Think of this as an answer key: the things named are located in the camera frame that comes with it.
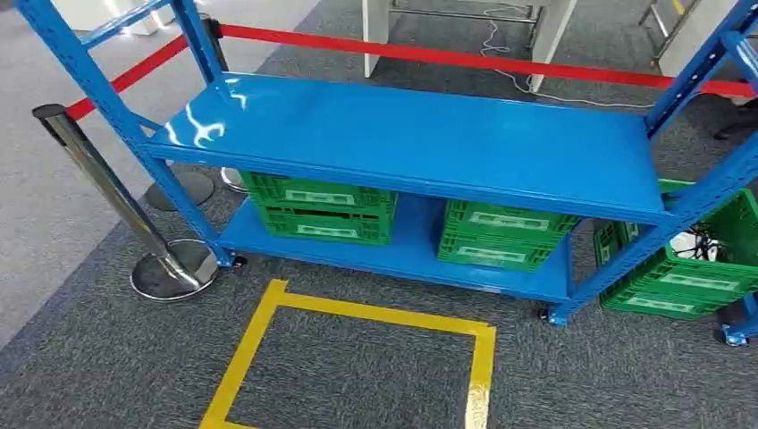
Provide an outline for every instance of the yellow floor tape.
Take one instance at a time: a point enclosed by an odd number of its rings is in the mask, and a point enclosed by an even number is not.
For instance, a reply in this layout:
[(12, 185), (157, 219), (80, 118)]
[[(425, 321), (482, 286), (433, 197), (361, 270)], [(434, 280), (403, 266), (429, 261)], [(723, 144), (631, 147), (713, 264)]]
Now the yellow floor tape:
[(226, 368), (221, 383), (208, 405), (200, 429), (256, 429), (226, 421), (235, 396), (242, 385), (245, 374), (256, 355), (265, 330), (271, 322), (278, 306), (318, 311), (332, 315), (345, 315), (360, 319), (374, 320), (388, 324), (402, 324), (436, 331), (473, 335), (474, 357), (468, 382), (466, 404), (466, 429), (485, 429), (490, 403), (490, 385), (493, 376), (495, 350), (495, 328), (482, 322), (474, 322), (454, 317), (428, 315), (413, 311), (367, 306), (354, 302), (338, 301), (286, 292), (287, 282), (271, 280), (263, 297), (250, 319), (250, 324), (240, 340), (232, 361)]
[(676, 10), (678, 14), (685, 14), (685, 6), (682, 5), (682, 2), (679, 0), (671, 0), (671, 4), (674, 5), (674, 10)]

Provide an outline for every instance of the barrier tape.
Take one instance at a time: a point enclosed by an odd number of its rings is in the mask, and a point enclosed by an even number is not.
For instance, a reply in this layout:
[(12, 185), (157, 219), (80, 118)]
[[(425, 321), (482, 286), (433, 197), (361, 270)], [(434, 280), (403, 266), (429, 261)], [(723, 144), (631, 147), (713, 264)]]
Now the barrier tape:
[[(441, 63), (477, 69), (495, 69), (523, 74), (544, 74), (555, 78), (592, 80), (654, 88), (667, 88), (674, 80), (674, 78), (657, 74), (618, 71), (578, 65), (535, 63), (513, 58), (480, 56), (428, 47), (364, 42), (362, 40), (351, 38), (331, 38), (292, 31), (279, 31), (276, 29), (259, 29), (232, 24), (220, 24), (219, 27), (222, 35), (230, 38), (250, 38), (253, 40), (283, 43), (286, 45), (330, 49), (355, 54), (388, 56), (390, 58), (400, 58), (403, 60)], [(134, 67), (120, 74), (114, 80), (111, 80), (111, 85), (113, 85), (114, 90), (117, 93), (124, 91), (126, 88), (134, 85), (150, 72), (175, 57), (186, 47), (187, 40), (183, 35), (178, 36), (144, 60), (137, 63)], [(749, 84), (729, 82), (725, 80), (711, 80), (706, 82), (701, 87), (701, 91), (712, 94), (741, 97), (754, 97), (755, 94), (753, 88)], [(66, 112), (74, 121), (78, 121), (93, 110), (95, 110), (95, 107), (89, 98), (82, 98), (73, 105), (66, 107)]]
[[(134, 67), (131, 67), (129, 70), (117, 76), (114, 80), (111, 80), (111, 85), (113, 85), (116, 92), (124, 91), (126, 88), (134, 85), (137, 81), (147, 76), (150, 72), (160, 67), (168, 60), (174, 58), (186, 47), (187, 40), (183, 35), (178, 36), (144, 60), (137, 63)], [(95, 106), (89, 98), (82, 98), (73, 105), (66, 107), (66, 113), (68, 113), (74, 121), (78, 121), (84, 116), (87, 116), (93, 110), (95, 110)]]
[[(523, 74), (544, 74), (556, 78), (578, 80), (594, 80), (600, 82), (621, 83), (640, 87), (667, 88), (674, 78), (658, 74), (618, 71), (597, 67), (583, 67), (566, 64), (535, 63), (527, 60), (512, 58), (481, 56), (461, 52), (444, 51), (428, 47), (392, 45), (376, 42), (364, 42), (350, 38), (332, 38), (313, 34), (279, 31), (276, 29), (259, 29), (240, 25), (221, 24), (221, 32), (230, 38), (251, 38), (266, 42), (283, 43), (286, 45), (306, 46), (316, 49), (330, 49), (356, 54), (371, 54), (400, 58), (426, 63), (441, 63), (472, 67), (477, 69), (495, 69), (504, 72)], [(712, 80), (706, 82), (702, 92), (713, 94), (753, 97), (754, 92), (749, 84)]]

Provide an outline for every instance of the stanchion post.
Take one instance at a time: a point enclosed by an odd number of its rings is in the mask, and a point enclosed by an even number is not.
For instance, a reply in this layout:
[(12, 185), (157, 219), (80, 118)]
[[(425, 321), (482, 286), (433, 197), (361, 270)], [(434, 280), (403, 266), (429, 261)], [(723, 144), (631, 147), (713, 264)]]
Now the stanchion post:
[(198, 240), (166, 242), (65, 107), (41, 105), (32, 114), (147, 245), (151, 255), (140, 260), (131, 275), (140, 295), (158, 301), (186, 299), (213, 282), (218, 272), (213, 253)]
[[(221, 42), (219, 41), (221, 38), (223, 38), (223, 34), (221, 34), (221, 27), (219, 26), (218, 21), (211, 18), (207, 13), (201, 13), (200, 20), (203, 22), (203, 28), (206, 29), (208, 38), (211, 39), (211, 46), (214, 49), (216, 58), (218, 58), (218, 63), (221, 64), (221, 70), (228, 72), (229, 64), (226, 62), (226, 57), (223, 55)], [(237, 192), (248, 191), (245, 188), (244, 182), (242, 182), (240, 172), (237, 170), (229, 167), (223, 167), (220, 171), (220, 174), (221, 181), (231, 190), (235, 190)]]

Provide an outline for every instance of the shelf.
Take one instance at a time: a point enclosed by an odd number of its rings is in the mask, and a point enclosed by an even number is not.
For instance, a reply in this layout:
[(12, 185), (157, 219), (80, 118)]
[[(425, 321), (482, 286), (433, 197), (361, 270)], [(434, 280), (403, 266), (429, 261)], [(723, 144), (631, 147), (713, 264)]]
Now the shelf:
[(592, 217), (665, 211), (642, 116), (226, 73), (154, 157)]
[(509, 272), (477, 265), (438, 261), (436, 244), (444, 203), (438, 198), (402, 194), (392, 230), (384, 246), (300, 240), (269, 235), (249, 199), (223, 229), (220, 243), (227, 248), (359, 271), (442, 283), (515, 297), (564, 302), (569, 299), (569, 236), (535, 273)]

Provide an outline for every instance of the green plastic crate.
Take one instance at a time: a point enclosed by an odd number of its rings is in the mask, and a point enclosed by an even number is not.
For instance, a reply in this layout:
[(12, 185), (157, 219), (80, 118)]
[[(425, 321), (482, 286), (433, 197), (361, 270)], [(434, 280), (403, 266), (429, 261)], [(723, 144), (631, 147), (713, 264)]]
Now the green plastic crate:
[(640, 279), (626, 281), (626, 287), (629, 292), (653, 293), (673, 300), (687, 299), (706, 304), (726, 306), (744, 296), (744, 294), (732, 290), (714, 288), (710, 284), (706, 286), (708, 287), (672, 282), (647, 282)]
[(483, 240), (443, 234), (437, 258), (457, 264), (474, 264), (507, 268), (515, 271), (534, 271), (551, 254), (554, 246), (529, 243), (525, 240)]
[(397, 192), (363, 186), (311, 181), (260, 172), (240, 172), (240, 175), (250, 196), (264, 206), (303, 203), (326, 211), (335, 209), (350, 213), (369, 213), (392, 206), (397, 197)]
[(266, 230), (272, 235), (387, 244), (390, 242), (396, 203), (395, 197), (391, 206), (375, 210), (373, 214), (314, 210), (307, 203), (262, 206), (257, 202), (257, 211)]
[[(674, 255), (670, 245), (638, 265), (629, 279), (638, 287), (666, 291), (682, 296), (731, 302), (750, 291), (758, 290), (758, 205), (748, 189), (709, 215), (705, 222), (714, 235), (727, 246), (722, 261), (686, 259)], [(607, 223), (595, 232), (595, 250), (599, 263), (607, 261), (621, 245), (629, 241), (627, 224)]]
[(445, 231), (494, 239), (510, 237), (558, 244), (578, 222), (572, 214), (448, 200)]
[(681, 320), (694, 320), (723, 307), (723, 304), (703, 302), (699, 299), (635, 291), (628, 287), (626, 279), (603, 292), (600, 304), (603, 308), (663, 315)]

